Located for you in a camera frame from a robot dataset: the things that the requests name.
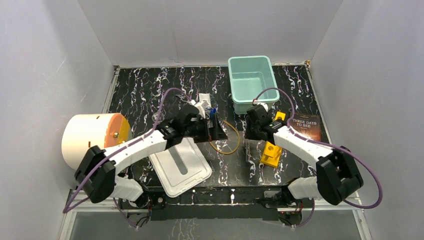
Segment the small white packet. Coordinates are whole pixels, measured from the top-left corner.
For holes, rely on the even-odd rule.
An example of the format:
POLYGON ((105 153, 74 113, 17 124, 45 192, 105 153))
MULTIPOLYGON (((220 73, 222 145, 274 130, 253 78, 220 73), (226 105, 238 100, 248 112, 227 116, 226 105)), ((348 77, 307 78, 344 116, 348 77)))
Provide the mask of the small white packet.
POLYGON ((200 93, 198 97, 199 102, 207 102, 209 105, 211 105, 211 98, 209 93, 200 93))

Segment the blue clip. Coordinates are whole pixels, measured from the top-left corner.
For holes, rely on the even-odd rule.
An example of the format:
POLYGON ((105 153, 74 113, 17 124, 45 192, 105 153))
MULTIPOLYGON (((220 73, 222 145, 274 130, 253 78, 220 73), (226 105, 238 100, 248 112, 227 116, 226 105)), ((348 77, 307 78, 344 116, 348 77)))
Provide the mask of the blue clip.
POLYGON ((209 114, 212 116, 217 112, 216 108, 212 108, 211 111, 209 112, 209 114))

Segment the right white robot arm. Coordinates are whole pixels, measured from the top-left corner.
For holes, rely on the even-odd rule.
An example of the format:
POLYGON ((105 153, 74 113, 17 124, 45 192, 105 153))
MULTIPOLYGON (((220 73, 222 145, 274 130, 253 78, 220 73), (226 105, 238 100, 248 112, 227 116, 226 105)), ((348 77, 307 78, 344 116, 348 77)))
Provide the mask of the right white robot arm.
POLYGON ((273 120, 262 105, 247 110, 245 138, 266 141, 296 155, 314 167, 313 177, 299 177, 283 187, 282 202, 295 207, 301 199, 324 199, 338 205, 359 190, 364 181, 346 148, 314 144, 295 136, 283 120, 273 120))

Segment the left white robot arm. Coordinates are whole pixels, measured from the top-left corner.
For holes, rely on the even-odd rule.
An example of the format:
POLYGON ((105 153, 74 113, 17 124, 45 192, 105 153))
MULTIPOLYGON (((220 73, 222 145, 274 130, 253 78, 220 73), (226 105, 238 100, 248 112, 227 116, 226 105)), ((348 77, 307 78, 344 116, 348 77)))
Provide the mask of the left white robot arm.
POLYGON ((97 145, 90 147, 74 175, 77 190, 84 191, 94 204, 119 198, 144 208, 149 203, 149 194, 136 180, 120 177, 119 173, 143 158, 179 145, 184 139, 205 143, 227 140, 228 136, 216 113, 206 116, 199 104, 186 104, 174 116, 154 124, 144 135, 104 149, 97 145))

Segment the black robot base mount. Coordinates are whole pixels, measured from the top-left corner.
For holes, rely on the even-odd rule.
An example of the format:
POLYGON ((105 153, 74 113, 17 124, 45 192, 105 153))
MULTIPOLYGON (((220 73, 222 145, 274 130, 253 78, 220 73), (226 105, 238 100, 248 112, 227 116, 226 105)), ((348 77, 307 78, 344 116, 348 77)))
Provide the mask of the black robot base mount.
POLYGON ((119 200, 128 213, 152 211, 153 221, 176 219, 289 220, 298 224, 311 200, 295 200, 284 186, 195 187, 169 197, 161 187, 150 187, 140 202, 119 200))

